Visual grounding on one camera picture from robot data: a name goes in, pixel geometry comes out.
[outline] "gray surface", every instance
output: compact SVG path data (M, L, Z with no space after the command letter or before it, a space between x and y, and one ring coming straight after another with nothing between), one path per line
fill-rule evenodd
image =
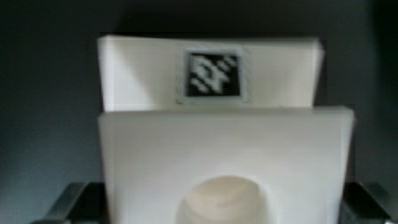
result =
M316 104L359 117L350 178L398 198L398 4L374 2L1 1L0 223L42 218L69 182L101 180L96 38L115 29L319 36Z

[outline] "dark background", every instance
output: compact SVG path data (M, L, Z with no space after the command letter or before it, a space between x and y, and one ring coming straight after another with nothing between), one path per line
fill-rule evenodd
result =
M348 105L359 119L348 179L398 200L396 10L394 0L1 0L0 223L42 218L67 183L103 180L96 38L112 32L319 37L316 105Z

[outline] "black and white label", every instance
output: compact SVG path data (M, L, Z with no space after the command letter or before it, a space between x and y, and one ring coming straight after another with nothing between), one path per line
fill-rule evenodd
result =
M188 54L186 96L239 96L239 58L234 54Z
M243 99L243 58L236 50L188 50L184 54L183 103Z

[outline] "white plastic panel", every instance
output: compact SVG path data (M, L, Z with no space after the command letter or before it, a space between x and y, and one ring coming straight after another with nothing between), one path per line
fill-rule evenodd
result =
M106 113L112 224L197 224L179 220L183 199L223 176L259 186L264 219L245 224L335 224L351 124L343 108Z
M247 53L248 103L234 107L312 105L323 51L314 39L188 41L106 36L99 39L104 111L190 107L177 104L184 52L241 48Z

